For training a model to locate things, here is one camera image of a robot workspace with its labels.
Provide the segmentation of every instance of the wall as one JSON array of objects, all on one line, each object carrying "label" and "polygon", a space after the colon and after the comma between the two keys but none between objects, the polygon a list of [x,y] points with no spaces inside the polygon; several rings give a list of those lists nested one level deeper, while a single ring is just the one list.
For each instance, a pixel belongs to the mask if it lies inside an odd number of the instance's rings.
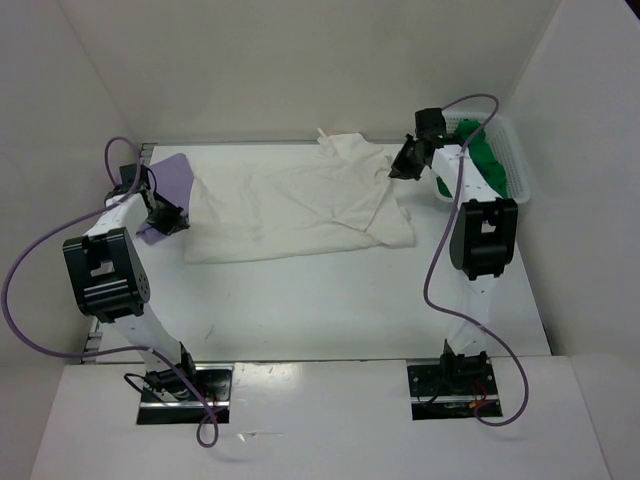
[{"label": "wall", "polygon": [[[102,146],[127,129],[55,2],[0,3],[0,64],[4,274],[27,242],[100,205],[108,188]],[[62,241],[57,237],[25,263],[10,301],[34,339],[78,350],[88,323],[65,277]],[[61,370],[0,322],[0,478],[29,476]]]},{"label": "wall", "polygon": [[640,468],[638,52],[624,0],[565,0],[509,106],[533,190],[522,255],[618,479]]},{"label": "wall", "polygon": [[418,108],[506,98],[557,2],[59,1],[136,136],[180,142],[401,139]]}]

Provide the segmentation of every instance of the white table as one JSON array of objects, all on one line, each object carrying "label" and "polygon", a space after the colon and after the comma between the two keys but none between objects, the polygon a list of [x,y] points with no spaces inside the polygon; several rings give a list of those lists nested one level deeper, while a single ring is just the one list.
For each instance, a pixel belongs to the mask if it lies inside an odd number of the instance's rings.
[{"label": "white table", "polygon": [[[395,156],[400,145],[385,145]],[[174,153],[195,161],[309,156],[317,145],[158,146],[151,162]],[[450,319],[426,306],[422,286],[448,209],[431,181],[394,180],[411,214],[415,248],[371,248],[251,263],[187,265],[188,232],[155,246],[136,241],[150,279],[151,305],[196,361],[302,361],[437,357]],[[462,286],[445,253],[432,287],[442,305],[460,306]],[[518,355],[549,355],[519,251],[496,289],[490,327]],[[101,350],[127,342],[104,328]],[[504,355],[493,342],[491,356]],[[100,362],[135,362],[135,353]]]},{"label": "white table", "polygon": [[[139,395],[122,375],[141,365],[68,366],[32,480],[608,479],[569,360],[522,360],[529,409],[498,429],[412,421],[403,361],[238,364],[211,450],[195,425],[135,425]],[[509,359],[493,366],[509,415],[522,383]]]}]

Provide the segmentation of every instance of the white laundry basket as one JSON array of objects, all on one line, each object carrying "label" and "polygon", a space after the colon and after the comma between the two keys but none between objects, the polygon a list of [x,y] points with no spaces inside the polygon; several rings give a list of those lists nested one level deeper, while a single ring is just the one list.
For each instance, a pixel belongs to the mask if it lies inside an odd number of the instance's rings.
[{"label": "white laundry basket", "polygon": [[[461,120],[478,120],[480,122],[486,120],[489,116],[486,113],[463,113],[463,112],[443,112],[447,121],[447,132],[453,133]],[[531,197],[529,184],[524,175],[524,166],[522,158],[522,149],[518,142],[511,122],[501,115],[496,115],[489,125],[486,127],[487,142],[496,157],[496,160],[502,164],[507,174],[507,192],[509,198],[513,198],[516,203],[522,205]],[[434,185],[436,174],[431,170]],[[437,186],[435,187],[436,196],[447,203],[452,203],[452,198],[444,197],[440,194]]]}]

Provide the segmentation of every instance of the purple cloth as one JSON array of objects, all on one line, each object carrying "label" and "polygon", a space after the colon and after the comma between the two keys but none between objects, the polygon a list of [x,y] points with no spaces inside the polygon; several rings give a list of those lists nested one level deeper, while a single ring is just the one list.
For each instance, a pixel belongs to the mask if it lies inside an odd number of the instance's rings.
[{"label": "purple cloth", "polygon": [[[158,181],[157,192],[177,207],[184,209],[184,215],[189,215],[189,199],[193,186],[193,172],[184,153],[177,153],[154,163],[149,167]],[[145,223],[138,230],[138,235],[147,245],[153,245],[166,238],[149,224]]]}]

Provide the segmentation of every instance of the white cloth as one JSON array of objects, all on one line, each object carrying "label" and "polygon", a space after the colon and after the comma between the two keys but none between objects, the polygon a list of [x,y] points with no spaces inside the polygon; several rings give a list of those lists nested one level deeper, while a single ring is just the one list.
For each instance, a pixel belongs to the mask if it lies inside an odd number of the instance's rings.
[{"label": "white cloth", "polygon": [[388,178],[391,158],[360,134],[307,158],[192,162],[188,263],[225,263],[414,245]]}]

